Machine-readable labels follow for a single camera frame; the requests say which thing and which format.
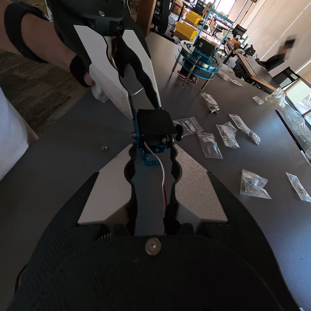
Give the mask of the black servo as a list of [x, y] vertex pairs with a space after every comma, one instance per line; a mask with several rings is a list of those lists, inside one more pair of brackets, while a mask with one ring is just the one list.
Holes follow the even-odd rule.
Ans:
[[142, 150], [146, 167], [160, 166], [160, 160], [150, 159], [150, 155], [163, 154], [173, 145], [173, 141], [181, 141], [184, 129], [179, 124], [174, 125], [170, 114], [163, 109], [139, 109], [134, 111], [134, 132], [137, 149]]

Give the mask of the crumpled clear plastic bag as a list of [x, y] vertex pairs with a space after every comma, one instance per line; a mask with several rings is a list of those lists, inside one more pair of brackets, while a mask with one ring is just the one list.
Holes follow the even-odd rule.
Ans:
[[239, 148], [239, 144], [235, 139], [237, 129], [233, 126], [231, 122], [216, 126], [226, 147], [230, 147], [233, 149]]

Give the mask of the person's left forearm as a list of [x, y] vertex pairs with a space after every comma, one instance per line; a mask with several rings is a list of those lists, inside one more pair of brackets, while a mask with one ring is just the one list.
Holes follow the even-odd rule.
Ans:
[[41, 26], [50, 23], [38, 8], [23, 1], [1, 1], [0, 49], [38, 63], [48, 63], [40, 51]]

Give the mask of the blue acrylic robot base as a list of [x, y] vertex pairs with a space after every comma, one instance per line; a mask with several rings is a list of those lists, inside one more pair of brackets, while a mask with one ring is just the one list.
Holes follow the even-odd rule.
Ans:
[[[182, 88], [185, 87], [187, 82], [191, 82], [193, 78], [197, 80], [202, 78], [205, 80], [200, 92], [204, 90], [209, 81], [213, 80], [217, 72], [220, 71], [222, 63], [216, 60], [216, 54], [218, 53], [220, 47], [224, 44], [225, 39], [230, 33], [234, 22], [231, 21], [227, 15], [222, 14], [217, 11], [215, 7], [216, 1], [209, 3], [205, 6], [203, 10], [203, 15], [205, 16], [203, 24], [200, 29], [198, 25], [194, 25], [185, 19], [183, 20], [179, 17], [178, 21], [186, 22], [189, 25], [195, 27], [198, 31], [196, 37], [193, 40], [189, 40], [182, 34], [174, 31], [174, 36], [178, 37], [181, 42], [178, 48], [178, 53], [176, 54], [175, 64], [172, 69], [172, 73], [175, 71], [178, 64], [181, 65], [179, 70], [179, 76], [183, 77], [184, 82]], [[227, 30], [223, 38], [216, 38], [216, 29], [211, 35], [204, 32], [204, 27], [209, 19], [215, 19], [215, 24], [220, 19], [220, 22], [224, 24], [224, 29]]]

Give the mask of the clear bag with dark screws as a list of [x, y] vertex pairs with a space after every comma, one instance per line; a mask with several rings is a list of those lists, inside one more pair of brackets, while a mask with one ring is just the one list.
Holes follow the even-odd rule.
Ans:
[[264, 189], [268, 179], [257, 175], [248, 170], [242, 170], [240, 194], [258, 198], [271, 199], [268, 192]]

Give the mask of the person's left hand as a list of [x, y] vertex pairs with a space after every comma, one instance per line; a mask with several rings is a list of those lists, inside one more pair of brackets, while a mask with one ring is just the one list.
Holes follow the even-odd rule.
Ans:
[[51, 43], [51, 47], [48, 48], [48, 52], [50, 52], [49, 62], [70, 72], [82, 86], [93, 86], [95, 82], [92, 80], [81, 58], [60, 40], [55, 31], [54, 23], [51, 22], [50, 24], [51, 37], [49, 43]]

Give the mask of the white shirt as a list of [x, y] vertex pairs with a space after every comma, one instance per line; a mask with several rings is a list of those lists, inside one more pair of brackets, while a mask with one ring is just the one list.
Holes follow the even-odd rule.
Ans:
[[38, 139], [0, 89], [0, 180]]

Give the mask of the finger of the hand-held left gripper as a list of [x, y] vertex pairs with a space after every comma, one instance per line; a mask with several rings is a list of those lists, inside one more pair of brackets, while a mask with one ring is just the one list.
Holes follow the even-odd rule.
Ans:
[[141, 86], [154, 109], [161, 109], [161, 100], [154, 75], [153, 65], [148, 49], [145, 49], [146, 42], [139, 40], [132, 29], [125, 29], [116, 37], [114, 61], [119, 75], [126, 78], [126, 67], [131, 67], [134, 72], [130, 74], [131, 85], [138, 88]]
[[110, 62], [114, 37], [102, 36], [88, 26], [74, 25], [74, 28], [91, 60], [89, 74], [95, 82], [92, 86], [94, 97], [102, 102], [110, 99], [125, 116], [133, 120], [129, 93]]

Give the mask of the long clear plastic bag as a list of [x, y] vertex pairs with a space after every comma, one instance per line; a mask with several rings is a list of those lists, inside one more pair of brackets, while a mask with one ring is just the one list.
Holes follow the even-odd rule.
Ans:
[[234, 121], [235, 125], [243, 131], [245, 134], [247, 134], [258, 146], [261, 142], [260, 137], [255, 134], [244, 122], [243, 120], [236, 114], [229, 114], [230, 118]]

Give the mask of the clear bag with white label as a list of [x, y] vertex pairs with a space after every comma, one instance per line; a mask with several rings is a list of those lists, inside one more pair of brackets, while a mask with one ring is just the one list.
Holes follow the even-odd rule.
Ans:
[[197, 132], [205, 158], [223, 159], [213, 134]]

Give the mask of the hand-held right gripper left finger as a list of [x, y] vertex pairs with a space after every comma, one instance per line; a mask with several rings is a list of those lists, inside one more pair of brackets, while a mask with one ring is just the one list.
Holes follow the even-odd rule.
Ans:
[[81, 216], [79, 225], [104, 224], [114, 227], [130, 222], [130, 209], [135, 190], [131, 179], [135, 174], [136, 144], [125, 147], [98, 172]]

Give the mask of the dark grey desk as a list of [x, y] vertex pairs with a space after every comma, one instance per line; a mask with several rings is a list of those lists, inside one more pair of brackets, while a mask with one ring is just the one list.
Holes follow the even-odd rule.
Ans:
[[[173, 120], [196, 117], [204, 132], [215, 135], [223, 160], [204, 157], [196, 134], [179, 143], [211, 171], [248, 209], [274, 255], [299, 307], [310, 310], [310, 203], [301, 201], [286, 172], [296, 175], [310, 195], [310, 166], [276, 112], [279, 107], [252, 97], [266, 93], [242, 81], [243, 87], [216, 75], [205, 92], [220, 113], [209, 115], [200, 95], [203, 84], [181, 89], [171, 73], [178, 46], [154, 33], [146, 38], [162, 107]], [[257, 134], [255, 142], [229, 114], [238, 115]], [[231, 122], [239, 148], [226, 147], [216, 125]], [[1, 310], [14, 295], [16, 278], [38, 240], [60, 208], [83, 183], [131, 142], [132, 122], [113, 103], [88, 93], [23, 155], [1, 181]], [[240, 194], [242, 170], [268, 179], [271, 199]]]

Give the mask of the crinkled plastic wrap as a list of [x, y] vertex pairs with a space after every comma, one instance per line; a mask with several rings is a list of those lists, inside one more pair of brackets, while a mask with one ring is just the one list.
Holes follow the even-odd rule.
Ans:
[[311, 163], [311, 133], [305, 119], [286, 100], [286, 93], [282, 88], [277, 88], [266, 96], [266, 102], [278, 106], [282, 111], [282, 118], [289, 127], [290, 132], [300, 145], [307, 162]]

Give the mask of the wooden pillar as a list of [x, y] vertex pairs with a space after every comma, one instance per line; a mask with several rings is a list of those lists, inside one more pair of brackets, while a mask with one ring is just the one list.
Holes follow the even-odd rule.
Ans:
[[150, 32], [156, 0], [140, 0], [138, 4], [136, 23], [144, 37]]

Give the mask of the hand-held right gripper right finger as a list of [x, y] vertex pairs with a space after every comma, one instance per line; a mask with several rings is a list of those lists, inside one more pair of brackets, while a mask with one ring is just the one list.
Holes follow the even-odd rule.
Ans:
[[207, 170], [177, 144], [171, 149], [172, 186], [169, 212], [179, 224], [225, 224], [228, 219]]

